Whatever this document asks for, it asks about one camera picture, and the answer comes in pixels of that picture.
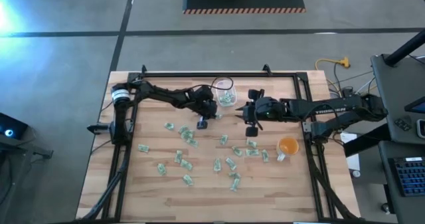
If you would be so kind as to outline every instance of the keyboard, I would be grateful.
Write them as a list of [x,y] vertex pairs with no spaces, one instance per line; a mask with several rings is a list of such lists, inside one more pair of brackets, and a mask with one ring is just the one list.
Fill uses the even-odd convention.
[[425,157],[390,158],[389,164],[403,197],[425,196]]

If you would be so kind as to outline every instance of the concrete floor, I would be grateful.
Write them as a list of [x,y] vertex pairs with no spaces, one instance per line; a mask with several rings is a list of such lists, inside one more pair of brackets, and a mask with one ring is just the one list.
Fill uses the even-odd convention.
[[[371,29],[421,27],[425,22],[423,0],[304,0],[305,14],[209,16],[182,15],[181,1],[133,0],[127,29]],[[126,2],[0,0],[0,34],[119,31]],[[117,70],[139,70],[142,64],[148,70],[259,70],[265,63],[274,70],[309,70],[319,58],[347,56],[352,67],[338,67],[342,80],[371,70],[372,55],[391,53],[413,35],[126,37]],[[116,43],[117,36],[0,38],[0,112],[34,127],[35,143],[54,150],[51,160],[34,164],[28,172],[8,223],[74,218],[93,140],[86,127],[98,119]],[[424,53],[419,49],[415,54]],[[320,68],[334,80],[332,64]],[[368,74],[343,86],[358,89],[372,77]],[[350,130],[362,133],[376,125],[362,123]],[[362,166],[373,159],[374,155],[362,154]],[[384,201],[380,188],[355,183],[362,216],[395,221],[379,211],[377,203]],[[367,200],[370,193],[376,194],[372,201]]]

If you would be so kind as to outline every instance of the wooden table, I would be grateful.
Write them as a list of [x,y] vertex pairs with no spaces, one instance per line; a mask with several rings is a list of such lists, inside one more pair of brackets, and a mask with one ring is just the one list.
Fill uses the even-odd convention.
[[[118,82],[126,82],[128,72],[113,72],[106,90],[104,106],[110,103],[110,88]],[[314,100],[329,98],[323,71],[308,71],[309,83]],[[162,88],[187,88],[196,84],[210,84],[212,78],[148,78],[152,84]],[[317,221],[310,176],[305,156],[300,123],[262,122],[264,131],[252,140],[258,149],[266,149],[270,163],[263,163],[262,157],[241,158],[233,154],[231,146],[237,146],[245,153],[244,122],[235,117],[235,108],[248,101],[248,89],[266,90],[266,96],[274,98],[295,98],[294,84],[290,78],[234,78],[238,102],[231,108],[218,108],[224,114],[221,120],[209,120],[206,130],[196,130],[199,117],[190,110],[178,110],[170,104],[155,100],[144,100],[139,104],[135,134],[128,169],[126,194],[124,197],[122,221]],[[105,109],[101,122],[111,122],[113,107]],[[320,120],[331,118],[322,115]],[[175,131],[164,128],[172,122]],[[186,144],[177,133],[182,125],[195,130],[199,147]],[[228,134],[225,146],[219,144],[222,134]],[[298,139],[299,152],[283,162],[277,162],[276,144],[284,136]],[[97,136],[94,148],[109,139],[108,134]],[[150,147],[149,153],[139,152],[138,144]],[[176,150],[183,151],[183,159],[190,161],[194,168],[187,171],[174,162]],[[84,187],[82,189],[77,217],[84,216],[97,202],[105,190],[113,145],[107,144],[92,154]],[[349,175],[343,148],[335,142],[325,145],[325,159],[331,186],[352,213],[359,216],[359,208],[353,184]],[[232,179],[228,177],[229,167],[224,162],[231,157],[237,164],[236,171],[242,179],[237,192],[229,188]],[[222,161],[222,171],[213,171],[215,158]],[[161,177],[157,164],[163,163],[167,175]],[[182,180],[189,174],[195,185],[187,187]],[[322,205],[327,210],[324,192],[321,190]],[[110,215],[114,214],[115,200],[112,200]]]

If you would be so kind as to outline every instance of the clear plastic bowl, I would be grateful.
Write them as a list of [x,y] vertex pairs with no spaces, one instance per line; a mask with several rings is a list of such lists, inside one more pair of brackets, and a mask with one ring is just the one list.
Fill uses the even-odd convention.
[[[217,88],[228,88],[232,85],[232,81],[230,80],[222,80],[218,81],[215,85]],[[236,96],[236,89],[234,86],[230,90],[219,90],[216,89],[216,97],[218,99],[218,103],[222,107],[231,107],[236,104],[237,96]]]

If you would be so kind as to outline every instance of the orange striped border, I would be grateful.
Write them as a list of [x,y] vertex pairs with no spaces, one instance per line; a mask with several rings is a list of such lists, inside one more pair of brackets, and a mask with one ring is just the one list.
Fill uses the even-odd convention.
[[214,15],[214,14],[278,14],[278,13],[305,13],[305,8],[229,8],[229,9],[186,9],[185,15]]

